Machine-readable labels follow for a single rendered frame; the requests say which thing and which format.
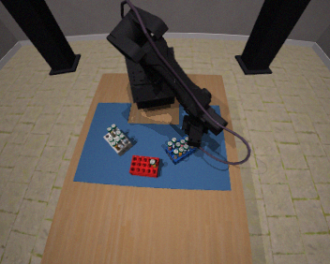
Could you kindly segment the white tube cap with printed label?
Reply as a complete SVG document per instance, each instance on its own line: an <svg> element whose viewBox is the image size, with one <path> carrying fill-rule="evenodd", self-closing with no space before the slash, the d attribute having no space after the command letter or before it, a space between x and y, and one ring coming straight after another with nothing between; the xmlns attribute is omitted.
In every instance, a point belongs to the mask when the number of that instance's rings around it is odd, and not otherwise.
<svg viewBox="0 0 330 264"><path fill-rule="evenodd" d="M176 138L172 138L172 147L175 148L175 143L177 142Z"/></svg>

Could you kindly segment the blue bench mat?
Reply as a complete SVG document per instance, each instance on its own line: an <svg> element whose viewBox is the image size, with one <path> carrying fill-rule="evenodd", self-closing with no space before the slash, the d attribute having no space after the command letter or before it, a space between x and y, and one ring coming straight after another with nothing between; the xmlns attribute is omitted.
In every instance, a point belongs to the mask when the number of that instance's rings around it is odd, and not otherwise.
<svg viewBox="0 0 330 264"><path fill-rule="evenodd" d="M172 138L183 138L184 107L179 104L179 125L130 124L132 103L98 103L90 125L73 182L124 186L232 191L228 164L211 158L197 147L196 152L176 165L165 148ZM117 128L133 145L121 156L103 138L108 127ZM187 135L188 136L188 135ZM228 162L223 130L202 136L202 148ZM133 155L159 158L157 178L131 175Z"/></svg>

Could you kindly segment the red tube rack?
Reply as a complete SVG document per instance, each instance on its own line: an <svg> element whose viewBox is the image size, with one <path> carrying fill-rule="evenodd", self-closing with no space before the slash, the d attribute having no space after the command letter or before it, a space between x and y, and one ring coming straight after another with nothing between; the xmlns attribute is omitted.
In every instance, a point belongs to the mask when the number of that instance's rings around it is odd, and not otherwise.
<svg viewBox="0 0 330 264"><path fill-rule="evenodd" d="M153 166L151 167L151 164L150 164L151 159L155 159L156 165L157 165L156 168L153 168ZM158 177L158 167L159 167L159 158L158 157L133 155L129 173L131 175L157 178ZM132 170L134 170L134 171L132 171Z"/></svg>

